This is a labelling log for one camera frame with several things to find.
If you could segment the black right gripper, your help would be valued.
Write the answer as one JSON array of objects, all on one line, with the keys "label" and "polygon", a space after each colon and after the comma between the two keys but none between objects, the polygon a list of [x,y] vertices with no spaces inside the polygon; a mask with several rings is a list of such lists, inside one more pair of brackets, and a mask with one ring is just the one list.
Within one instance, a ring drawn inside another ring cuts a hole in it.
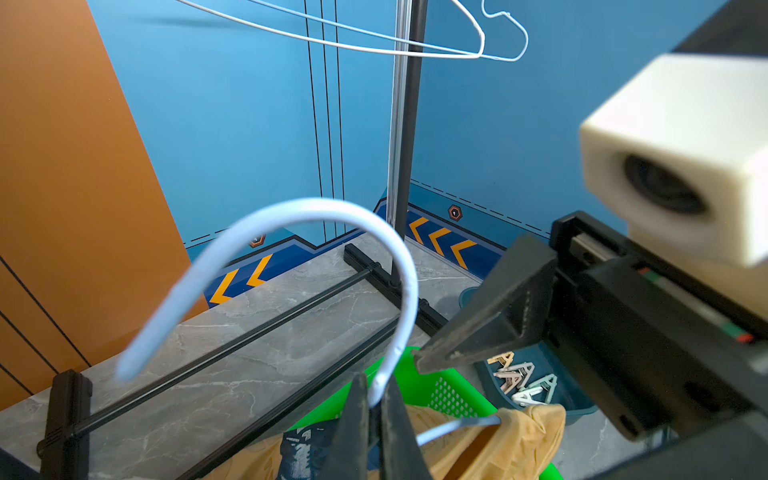
[{"label": "black right gripper", "polygon": [[521,236],[470,301],[417,353],[421,374],[543,338],[627,439],[665,445],[608,479],[763,479],[767,325],[583,212],[556,220],[550,248]]}]

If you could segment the yellow clothespin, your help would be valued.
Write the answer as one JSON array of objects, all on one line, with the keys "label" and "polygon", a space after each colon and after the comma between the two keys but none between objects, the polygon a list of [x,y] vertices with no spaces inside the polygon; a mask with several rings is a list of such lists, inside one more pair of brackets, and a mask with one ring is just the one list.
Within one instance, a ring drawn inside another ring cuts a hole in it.
[{"label": "yellow clothespin", "polygon": [[514,361],[514,353],[512,351],[503,353],[501,355],[494,356],[487,360],[487,364],[490,366],[496,366],[497,369],[505,369],[510,367]]}]

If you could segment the white clothespin navy shirt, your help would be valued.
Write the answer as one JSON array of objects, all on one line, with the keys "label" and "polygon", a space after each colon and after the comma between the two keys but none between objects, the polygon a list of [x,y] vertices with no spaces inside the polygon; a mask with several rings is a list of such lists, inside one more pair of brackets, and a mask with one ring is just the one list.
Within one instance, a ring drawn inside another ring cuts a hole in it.
[{"label": "white clothespin navy shirt", "polygon": [[513,373],[513,387],[517,389],[523,389],[535,369],[535,365],[532,362],[524,362],[510,367],[510,372]]},{"label": "white clothespin navy shirt", "polygon": [[545,402],[539,399],[543,392],[544,389],[541,386],[527,388],[514,393],[511,400],[520,407],[545,405]]}]

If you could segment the tan yellow t-shirt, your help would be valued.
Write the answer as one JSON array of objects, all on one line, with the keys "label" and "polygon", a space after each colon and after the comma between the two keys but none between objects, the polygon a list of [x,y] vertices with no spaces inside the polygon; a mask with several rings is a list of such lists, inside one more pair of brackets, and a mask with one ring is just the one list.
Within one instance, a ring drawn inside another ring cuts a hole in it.
[{"label": "tan yellow t-shirt", "polygon": [[[536,479],[560,447],[565,410],[559,405],[501,409],[498,425],[456,430],[421,447],[435,479]],[[250,445],[209,473],[209,479],[275,479],[283,435]]]}]

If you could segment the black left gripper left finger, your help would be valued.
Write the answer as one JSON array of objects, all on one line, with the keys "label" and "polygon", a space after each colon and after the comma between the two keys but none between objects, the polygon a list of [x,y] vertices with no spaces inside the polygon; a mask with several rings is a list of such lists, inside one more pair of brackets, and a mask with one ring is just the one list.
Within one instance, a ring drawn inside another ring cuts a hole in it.
[{"label": "black left gripper left finger", "polygon": [[370,412],[367,377],[359,374],[350,384],[330,452],[321,471],[322,479],[367,478]]}]

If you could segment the white wire hanger tan shirt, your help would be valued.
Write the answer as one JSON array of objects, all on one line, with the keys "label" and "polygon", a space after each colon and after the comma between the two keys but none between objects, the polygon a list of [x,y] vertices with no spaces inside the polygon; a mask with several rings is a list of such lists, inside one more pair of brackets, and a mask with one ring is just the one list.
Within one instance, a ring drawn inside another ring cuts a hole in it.
[{"label": "white wire hanger tan shirt", "polygon": [[341,222],[368,232],[386,248],[397,267],[402,285],[401,314],[367,395],[369,407],[377,407],[415,326],[419,306],[418,275],[410,251],[389,224],[369,210],[336,199],[285,201],[259,209],[232,224],[197,257],[122,352],[116,364],[116,378],[131,380],[142,371],[219,269],[247,241],[279,228],[311,221]]}]

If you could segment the white clothespin front navy shirt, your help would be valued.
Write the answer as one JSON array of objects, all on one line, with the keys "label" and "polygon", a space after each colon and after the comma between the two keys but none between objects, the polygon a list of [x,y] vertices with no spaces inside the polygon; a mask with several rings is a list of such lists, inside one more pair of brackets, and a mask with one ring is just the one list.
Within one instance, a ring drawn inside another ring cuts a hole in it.
[{"label": "white clothespin front navy shirt", "polygon": [[514,393],[511,400],[520,407],[545,405],[545,402],[539,399],[543,392],[544,389],[541,386],[527,388]]}]

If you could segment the navy printed t-shirt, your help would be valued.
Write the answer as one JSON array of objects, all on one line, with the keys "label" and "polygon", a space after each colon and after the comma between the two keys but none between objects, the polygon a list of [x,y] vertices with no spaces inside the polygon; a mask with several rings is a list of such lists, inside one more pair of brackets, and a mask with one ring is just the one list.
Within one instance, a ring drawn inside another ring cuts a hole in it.
[{"label": "navy printed t-shirt", "polygon": [[[281,440],[281,460],[275,479],[322,479],[339,419],[322,421],[286,432]],[[380,444],[368,446],[367,474],[380,469]]]}]

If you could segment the pink clothespin front tan shirt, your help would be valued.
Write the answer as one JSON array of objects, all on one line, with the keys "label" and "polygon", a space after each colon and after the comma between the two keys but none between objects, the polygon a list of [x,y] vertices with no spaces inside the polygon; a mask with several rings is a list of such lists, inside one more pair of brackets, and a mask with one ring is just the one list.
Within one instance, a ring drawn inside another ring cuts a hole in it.
[{"label": "pink clothespin front tan shirt", "polygon": [[509,394],[512,392],[522,383],[522,380],[524,379],[524,375],[521,374],[518,370],[497,371],[494,373],[494,376],[503,381],[502,385],[500,386],[500,390],[504,394]]}]

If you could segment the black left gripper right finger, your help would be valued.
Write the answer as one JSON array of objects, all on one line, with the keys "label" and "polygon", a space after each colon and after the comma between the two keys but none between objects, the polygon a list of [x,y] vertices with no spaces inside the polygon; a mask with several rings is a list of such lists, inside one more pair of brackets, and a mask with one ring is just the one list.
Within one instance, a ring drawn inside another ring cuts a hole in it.
[{"label": "black left gripper right finger", "polygon": [[395,379],[389,380],[380,405],[380,478],[431,480]]}]

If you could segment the mint green clothespin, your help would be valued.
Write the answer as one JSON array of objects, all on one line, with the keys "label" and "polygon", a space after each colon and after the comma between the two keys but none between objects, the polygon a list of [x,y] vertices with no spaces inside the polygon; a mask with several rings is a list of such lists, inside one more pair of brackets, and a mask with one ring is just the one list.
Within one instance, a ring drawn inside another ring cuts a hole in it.
[{"label": "mint green clothespin", "polygon": [[558,385],[558,377],[555,374],[548,374],[544,377],[531,382],[528,386],[529,389],[538,389],[539,392],[545,392],[549,398],[554,395],[554,391]]}]

